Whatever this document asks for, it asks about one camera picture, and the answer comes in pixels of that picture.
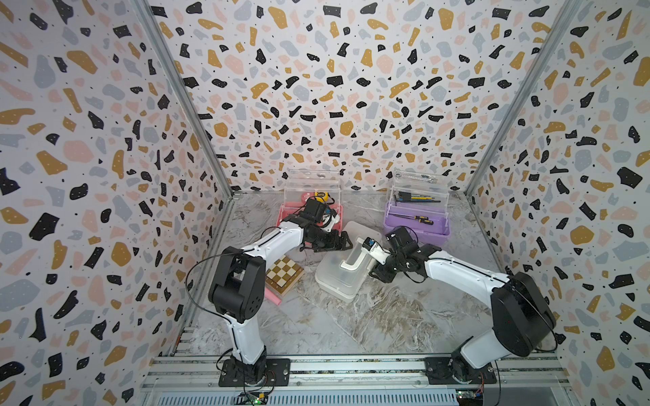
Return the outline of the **white toolbox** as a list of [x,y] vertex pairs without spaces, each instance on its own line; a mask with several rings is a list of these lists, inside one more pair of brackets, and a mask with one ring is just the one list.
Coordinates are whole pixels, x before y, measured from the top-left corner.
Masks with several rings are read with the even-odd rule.
[[328,252],[318,265],[315,280],[320,288],[332,296],[351,303],[358,294],[370,270],[377,262],[362,250],[367,237],[381,241],[378,231],[350,221],[343,230],[352,243],[351,250]]

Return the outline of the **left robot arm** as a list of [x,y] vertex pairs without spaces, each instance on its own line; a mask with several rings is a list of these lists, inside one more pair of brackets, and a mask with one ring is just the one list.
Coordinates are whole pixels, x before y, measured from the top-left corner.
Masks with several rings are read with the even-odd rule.
[[230,330],[233,358],[239,363],[255,365],[266,357],[257,313],[265,298],[267,269],[303,245],[316,252],[352,248],[345,231],[328,231],[291,215],[268,236],[242,248],[228,247],[219,256],[208,299]]

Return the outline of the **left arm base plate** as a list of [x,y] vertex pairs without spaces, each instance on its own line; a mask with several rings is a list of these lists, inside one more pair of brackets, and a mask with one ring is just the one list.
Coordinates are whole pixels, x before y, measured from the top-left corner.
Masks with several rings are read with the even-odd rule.
[[291,373],[289,358],[259,360],[254,365],[244,364],[234,358],[223,362],[219,387],[239,387],[245,384],[253,387],[287,387]]

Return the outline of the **pink toolbox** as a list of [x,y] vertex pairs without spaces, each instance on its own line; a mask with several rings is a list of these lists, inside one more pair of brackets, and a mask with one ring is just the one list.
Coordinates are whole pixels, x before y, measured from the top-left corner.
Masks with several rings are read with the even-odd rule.
[[302,214],[326,231],[341,231],[344,211],[341,185],[341,178],[334,171],[290,170],[277,224],[291,214]]

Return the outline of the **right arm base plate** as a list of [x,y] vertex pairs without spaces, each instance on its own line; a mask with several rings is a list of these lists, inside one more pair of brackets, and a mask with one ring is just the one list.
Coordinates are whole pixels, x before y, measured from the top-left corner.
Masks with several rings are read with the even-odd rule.
[[430,385],[481,385],[498,382],[492,365],[477,370],[460,357],[438,356],[424,359],[425,376]]

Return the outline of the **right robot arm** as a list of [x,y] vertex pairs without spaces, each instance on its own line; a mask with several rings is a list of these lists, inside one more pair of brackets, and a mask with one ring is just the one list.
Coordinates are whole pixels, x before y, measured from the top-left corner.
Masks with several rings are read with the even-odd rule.
[[384,249],[370,237],[362,243],[377,265],[370,276],[385,283],[402,273],[415,273],[425,281],[442,282],[479,300],[493,317],[493,326],[469,338],[451,355],[450,373],[463,382],[484,366],[508,355],[526,357],[548,335],[556,320],[534,279],[524,272],[508,275],[464,262],[442,248],[419,245],[408,228],[395,228],[385,236]]

